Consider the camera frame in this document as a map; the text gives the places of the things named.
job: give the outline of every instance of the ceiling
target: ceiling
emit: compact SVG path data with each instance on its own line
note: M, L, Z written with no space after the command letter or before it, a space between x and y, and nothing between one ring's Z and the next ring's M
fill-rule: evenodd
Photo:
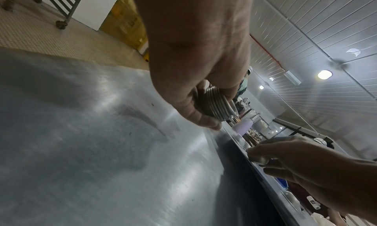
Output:
M377 0L254 0L250 35L284 68L251 40L248 90L270 112L377 158ZM333 76L321 80L321 70Z

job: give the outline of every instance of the person's hand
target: person's hand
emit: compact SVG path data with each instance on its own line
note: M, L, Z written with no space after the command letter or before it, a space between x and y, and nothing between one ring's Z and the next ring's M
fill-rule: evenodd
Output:
M377 164L350 158L304 137L273 138L247 149L250 161L270 159L268 175L297 183L321 204L377 222Z
M186 119L220 129L195 108L204 79L230 101L247 72L252 0L135 0L148 34L158 93Z

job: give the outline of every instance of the white label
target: white label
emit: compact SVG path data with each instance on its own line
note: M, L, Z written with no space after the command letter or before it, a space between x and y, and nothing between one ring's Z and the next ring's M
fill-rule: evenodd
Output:
M319 202L317 202L317 201L315 201L315 199L312 197L312 196L308 196L308 197L306 197L307 198L307 200L311 203L311 205L316 209L316 210L318 210L318 209L320 209L321 208L321 204L319 203Z

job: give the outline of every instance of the tiled floor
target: tiled floor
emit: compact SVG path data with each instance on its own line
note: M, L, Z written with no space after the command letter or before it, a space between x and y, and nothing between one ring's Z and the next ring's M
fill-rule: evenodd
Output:
M0 8L0 47L148 69L138 51L113 37L73 19L65 30L59 30L55 21L63 18L50 6L33 0L16 2L13 12Z

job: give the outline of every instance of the red pipe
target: red pipe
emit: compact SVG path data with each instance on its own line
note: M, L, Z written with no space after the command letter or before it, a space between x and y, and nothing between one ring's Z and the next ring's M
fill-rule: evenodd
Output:
M282 70L284 70L284 72L286 72L286 70L282 67L282 65L280 64L280 62L277 60L277 59L275 59L275 57L273 57L273 55L270 53L270 52L268 52L267 50L266 50L266 48L264 48L263 47L263 45L261 45L260 43L259 43L259 41L257 41L252 35L250 35L250 37L269 55L269 56L271 56L271 58L280 66L280 68L282 68Z

